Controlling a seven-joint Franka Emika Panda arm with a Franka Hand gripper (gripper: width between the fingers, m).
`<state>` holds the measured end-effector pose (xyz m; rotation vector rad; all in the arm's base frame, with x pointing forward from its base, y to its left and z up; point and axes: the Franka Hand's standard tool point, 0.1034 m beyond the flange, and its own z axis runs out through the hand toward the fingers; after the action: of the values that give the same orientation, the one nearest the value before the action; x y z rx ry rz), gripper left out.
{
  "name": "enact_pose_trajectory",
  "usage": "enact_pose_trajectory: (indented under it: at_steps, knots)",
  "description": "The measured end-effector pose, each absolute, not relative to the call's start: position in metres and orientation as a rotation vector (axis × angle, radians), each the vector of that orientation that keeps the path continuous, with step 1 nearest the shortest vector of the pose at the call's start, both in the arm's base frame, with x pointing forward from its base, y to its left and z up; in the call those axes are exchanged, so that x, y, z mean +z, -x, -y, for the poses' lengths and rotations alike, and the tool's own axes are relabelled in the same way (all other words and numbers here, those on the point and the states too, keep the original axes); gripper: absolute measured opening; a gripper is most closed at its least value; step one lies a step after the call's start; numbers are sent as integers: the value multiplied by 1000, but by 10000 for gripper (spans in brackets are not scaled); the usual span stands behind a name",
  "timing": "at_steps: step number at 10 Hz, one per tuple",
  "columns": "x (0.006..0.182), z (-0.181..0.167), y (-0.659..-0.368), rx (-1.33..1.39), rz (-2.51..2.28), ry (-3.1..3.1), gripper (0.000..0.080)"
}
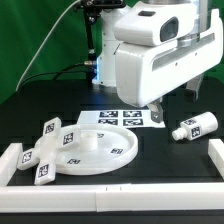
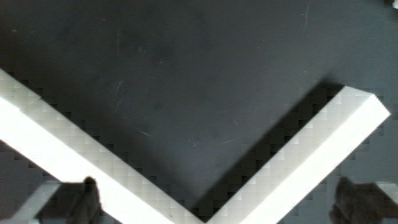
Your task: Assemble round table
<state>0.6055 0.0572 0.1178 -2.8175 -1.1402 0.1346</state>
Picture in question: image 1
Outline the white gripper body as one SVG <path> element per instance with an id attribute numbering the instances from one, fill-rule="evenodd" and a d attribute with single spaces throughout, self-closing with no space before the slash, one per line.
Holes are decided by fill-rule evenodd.
<path id="1" fill-rule="evenodd" d="M 158 47 L 122 43 L 115 58 L 118 96 L 144 107 L 217 65 L 222 54 L 221 24 L 213 24 L 189 47 L 178 48 L 176 41 Z"/>

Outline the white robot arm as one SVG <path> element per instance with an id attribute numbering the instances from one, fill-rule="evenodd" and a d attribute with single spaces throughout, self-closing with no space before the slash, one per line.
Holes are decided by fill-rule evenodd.
<path id="1" fill-rule="evenodd" d="M 102 12 L 102 52 L 93 84 L 164 120 L 162 97 L 185 85 L 193 100 L 203 73 L 223 55 L 223 22 L 212 0 L 139 0 Z"/>

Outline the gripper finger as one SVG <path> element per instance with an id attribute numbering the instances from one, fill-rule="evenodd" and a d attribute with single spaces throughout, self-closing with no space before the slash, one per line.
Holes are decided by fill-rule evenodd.
<path id="1" fill-rule="evenodd" d="M 196 101 L 198 99 L 203 78 L 204 74 L 200 74 L 187 82 L 184 92 L 187 101 Z"/>
<path id="2" fill-rule="evenodd" d="M 148 108 L 151 111 L 151 120 L 156 123 L 163 121 L 163 108 L 157 101 L 148 104 Z"/>

